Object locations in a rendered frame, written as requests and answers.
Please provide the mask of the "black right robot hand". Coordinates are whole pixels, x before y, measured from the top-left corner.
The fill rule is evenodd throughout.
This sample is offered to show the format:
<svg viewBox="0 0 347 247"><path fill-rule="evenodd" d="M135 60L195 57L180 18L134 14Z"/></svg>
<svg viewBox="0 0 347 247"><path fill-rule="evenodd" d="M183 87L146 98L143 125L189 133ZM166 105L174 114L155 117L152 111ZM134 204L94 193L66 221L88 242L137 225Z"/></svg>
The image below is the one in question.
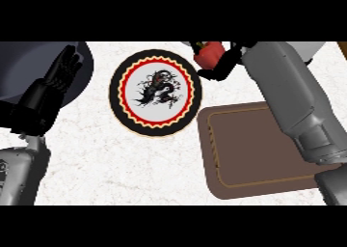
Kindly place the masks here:
<svg viewBox="0 0 347 247"><path fill-rule="evenodd" d="M221 81L226 79L227 75L231 72L233 67L242 63L242 49L252 48L255 41L231 41L230 49L224 49L224 53L218 59L214 69L199 69L197 75L208 80ZM193 55L197 52L199 48L196 47L196 41L189 43L189 46L193 50Z"/></svg>

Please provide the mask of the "red bell pepper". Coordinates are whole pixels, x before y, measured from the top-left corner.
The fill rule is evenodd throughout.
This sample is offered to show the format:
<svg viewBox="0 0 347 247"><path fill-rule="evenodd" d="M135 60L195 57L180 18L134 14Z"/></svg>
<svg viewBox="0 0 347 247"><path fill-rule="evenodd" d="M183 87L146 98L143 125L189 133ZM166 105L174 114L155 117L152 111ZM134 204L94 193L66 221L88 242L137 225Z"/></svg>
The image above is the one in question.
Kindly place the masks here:
<svg viewBox="0 0 347 247"><path fill-rule="evenodd" d="M197 52L193 60L202 69L214 69L218 59L224 53L224 47L220 41L196 42Z"/></svg>

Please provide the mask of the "black-rimmed plate with dragon print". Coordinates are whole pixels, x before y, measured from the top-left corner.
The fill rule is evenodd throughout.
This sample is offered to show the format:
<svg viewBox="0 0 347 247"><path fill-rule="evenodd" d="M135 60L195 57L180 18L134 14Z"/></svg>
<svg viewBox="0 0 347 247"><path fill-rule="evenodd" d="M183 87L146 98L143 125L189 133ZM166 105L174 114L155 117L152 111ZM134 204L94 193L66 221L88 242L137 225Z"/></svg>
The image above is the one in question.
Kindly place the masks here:
<svg viewBox="0 0 347 247"><path fill-rule="evenodd" d="M202 85L189 62L162 49L141 50L118 66L109 104L119 123L149 137L175 134L192 122Z"/></svg>

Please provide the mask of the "brown rectangular tray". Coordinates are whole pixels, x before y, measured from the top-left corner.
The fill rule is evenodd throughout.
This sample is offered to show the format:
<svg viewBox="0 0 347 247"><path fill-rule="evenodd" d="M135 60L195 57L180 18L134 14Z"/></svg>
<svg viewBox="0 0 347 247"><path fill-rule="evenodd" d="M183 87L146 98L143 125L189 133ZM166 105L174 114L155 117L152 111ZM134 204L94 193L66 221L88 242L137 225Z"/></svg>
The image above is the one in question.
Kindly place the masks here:
<svg viewBox="0 0 347 247"><path fill-rule="evenodd" d="M262 102L206 107L197 130L212 195L223 200L308 189L338 166L302 160Z"/></svg>

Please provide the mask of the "pale grey appliance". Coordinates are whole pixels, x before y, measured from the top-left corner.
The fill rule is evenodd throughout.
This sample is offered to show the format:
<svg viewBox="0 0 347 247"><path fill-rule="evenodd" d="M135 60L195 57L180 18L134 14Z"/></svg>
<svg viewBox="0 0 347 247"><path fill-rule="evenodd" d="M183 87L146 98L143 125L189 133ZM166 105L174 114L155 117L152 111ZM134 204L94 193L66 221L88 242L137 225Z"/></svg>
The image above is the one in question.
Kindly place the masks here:
<svg viewBox="0 0 347 247"><path fill-rule="evenodd" d="M313 59L314 54L325 45L323 41L289 41L289 45L298 53L298 56L304 62Z"/></svg>

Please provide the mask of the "dark grey round pot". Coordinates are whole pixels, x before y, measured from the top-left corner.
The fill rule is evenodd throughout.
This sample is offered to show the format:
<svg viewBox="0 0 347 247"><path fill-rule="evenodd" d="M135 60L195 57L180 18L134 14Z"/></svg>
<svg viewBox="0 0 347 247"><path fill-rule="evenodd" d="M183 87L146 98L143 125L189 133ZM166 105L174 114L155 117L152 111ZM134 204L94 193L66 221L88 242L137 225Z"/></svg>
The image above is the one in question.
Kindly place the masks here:
<svg viewBox="0 0 347 247"><path fill-rule="evenodd" d="M50 65L67 45L75 46L82 66L66 91L66 105L85 90L94 71L91 50L84 41L0 41L0 100L19 102L28 86L42 78Z"/></svg>

